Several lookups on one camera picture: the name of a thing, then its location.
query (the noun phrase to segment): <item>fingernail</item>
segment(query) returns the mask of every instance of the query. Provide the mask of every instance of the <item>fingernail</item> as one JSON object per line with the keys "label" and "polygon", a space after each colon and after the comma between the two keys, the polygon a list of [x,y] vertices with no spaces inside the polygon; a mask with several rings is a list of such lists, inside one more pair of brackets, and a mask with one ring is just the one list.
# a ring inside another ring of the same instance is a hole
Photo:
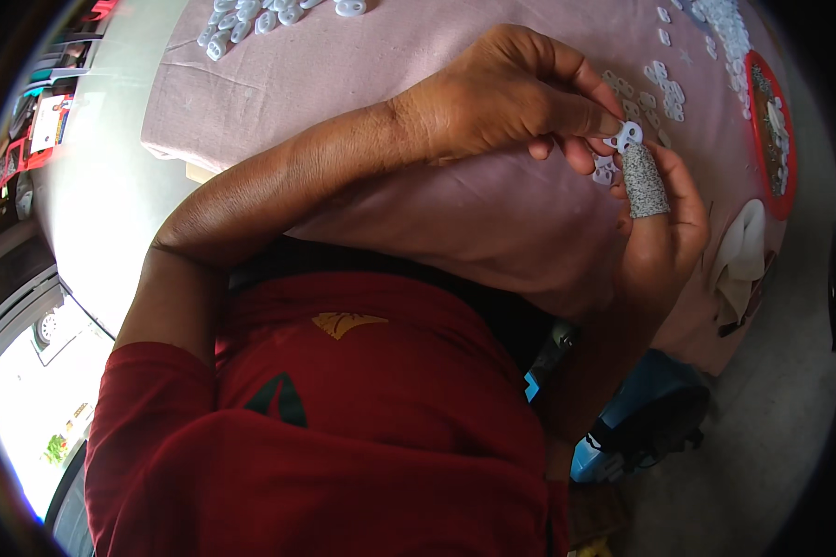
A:
{"label": "fingernail", "polygon": [[601,126],[598,130],[607,137],[613,137],[620,132],[622,124],[615,116],[609,112],[604,112],[601,116]]}

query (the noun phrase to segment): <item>poster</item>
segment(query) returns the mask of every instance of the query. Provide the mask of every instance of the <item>poster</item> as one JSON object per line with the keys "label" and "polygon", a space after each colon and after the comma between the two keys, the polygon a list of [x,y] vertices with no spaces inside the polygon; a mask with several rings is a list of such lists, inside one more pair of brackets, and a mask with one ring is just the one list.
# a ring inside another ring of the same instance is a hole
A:
{"label": "poster", "polygon": [[55,147],[62,142],[68,111],[75,95],[46,97],[37,105],[31,130],[31,153]]}

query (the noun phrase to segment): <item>yellow leaf print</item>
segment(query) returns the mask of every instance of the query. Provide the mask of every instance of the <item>yellow leaf print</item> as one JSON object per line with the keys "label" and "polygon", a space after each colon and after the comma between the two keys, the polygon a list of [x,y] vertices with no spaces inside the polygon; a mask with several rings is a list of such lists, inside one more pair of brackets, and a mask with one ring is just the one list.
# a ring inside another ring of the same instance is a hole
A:
{"label": "yellow leaf print", "polygon": [[387,323],[383,317],[363,316],[361,314],[322,313],[313,317],[315,326],[327,332],[333,339],[340,340],[340,337],[359,325],[368,323]]}

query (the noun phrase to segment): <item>black pants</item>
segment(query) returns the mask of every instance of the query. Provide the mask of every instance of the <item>black pants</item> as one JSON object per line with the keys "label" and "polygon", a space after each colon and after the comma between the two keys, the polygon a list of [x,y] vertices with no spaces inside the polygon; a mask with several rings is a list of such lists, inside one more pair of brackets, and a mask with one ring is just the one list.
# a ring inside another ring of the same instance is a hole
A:
{"label": "black pants", "polygon": [[305,273],[362,271],[404,276],[454,294],[486,322],[518,369],[528,371],[548,338],[554,316],[521,296],[476,284],[437,268],[375,251],[282,236],[230,274],[232,295],[268,280]]}

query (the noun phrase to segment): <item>hand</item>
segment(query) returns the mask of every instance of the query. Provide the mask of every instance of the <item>hand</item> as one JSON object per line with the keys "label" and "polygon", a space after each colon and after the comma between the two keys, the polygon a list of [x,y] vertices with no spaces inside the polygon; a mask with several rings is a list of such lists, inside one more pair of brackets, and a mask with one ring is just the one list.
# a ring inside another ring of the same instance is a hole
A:
{"label": "hand", "polygon": [[616,135],[617,117],[624,118],[613,90],[581,52],[516,25],[491,28],[390,105],[424,161],[446,162],[520,142],[545,160],[557,142],[581,174],[594,171],[589,146],[598,154],[613,153],[594,138]]}
{"label": "hand", "polygon": [[[659,327],[709,243],[709,218],[680,156],[651,142],[645,145],[660,171],[672,211],[633,221],[625,202],[617,228],[628,237],[628,244],[613,283],[617,300]],[[611,194],[627,200],[625,182],[614,185]]]}

